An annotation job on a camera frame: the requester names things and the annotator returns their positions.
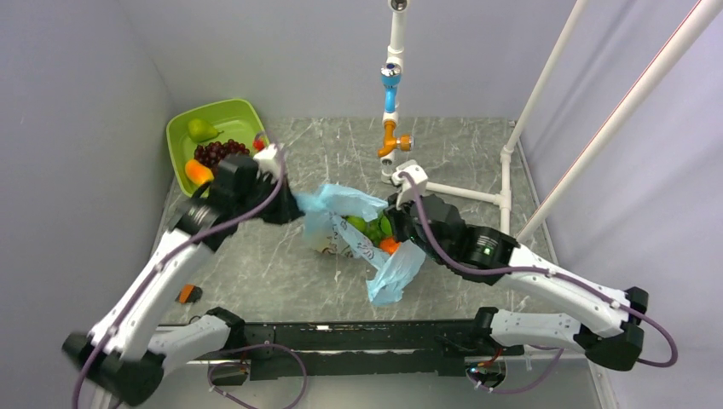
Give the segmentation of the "blue printed plastic bag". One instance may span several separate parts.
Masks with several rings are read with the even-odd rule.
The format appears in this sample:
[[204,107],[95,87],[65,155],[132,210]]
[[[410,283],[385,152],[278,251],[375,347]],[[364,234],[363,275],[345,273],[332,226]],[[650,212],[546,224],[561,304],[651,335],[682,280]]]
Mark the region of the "blue printed plastic bag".
[[404,289],[417,276],[425,253],[406,241],[390,256],[344,219],[358,216],[372,221],[384,214],[384,200],[337,184],[323,184],[313,193],[297,193],[295,197],[305,213],[303,240],[309,248],[321,254],[367,262],[375,271],[366,282],[371,304],[382,306],[402,299]]

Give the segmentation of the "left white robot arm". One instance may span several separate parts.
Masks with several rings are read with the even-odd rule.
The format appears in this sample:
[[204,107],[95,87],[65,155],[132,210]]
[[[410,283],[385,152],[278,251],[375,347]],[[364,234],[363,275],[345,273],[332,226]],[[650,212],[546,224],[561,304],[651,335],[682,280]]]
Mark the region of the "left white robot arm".
[[278,145],[224,159],[213,180],[178,206],[156,251],[116,305],[88,332],[67,336],[62,351],[79,370],[71,406],[79,406],[87,381],[118,403],[138,406],[187,362],[215,351],[225,358],[238,355],[246,347],[245,321],[224,308],[165,336],[155,331],[191,276],[239,224],[258,218],[283,225],[302,214]]

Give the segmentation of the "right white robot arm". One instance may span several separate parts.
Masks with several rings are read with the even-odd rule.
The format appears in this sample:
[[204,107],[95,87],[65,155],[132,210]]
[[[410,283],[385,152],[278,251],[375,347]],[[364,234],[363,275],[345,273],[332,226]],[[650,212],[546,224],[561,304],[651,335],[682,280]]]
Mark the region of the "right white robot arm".
[[526,292],[557,309],[554,314],[528,314],[480,308],[469,333],[477,352],[527,343],[572,349],[619,372],[639,363],[647,291],[637,286],[617,290],[583,279],[495,228],[465,222],[455,206],[435,194],[422,198],[421,210],[412,201],[398,205],[396,200],[395,194],[389,196],[384,210],[396,240],[410,240],[464,280]]

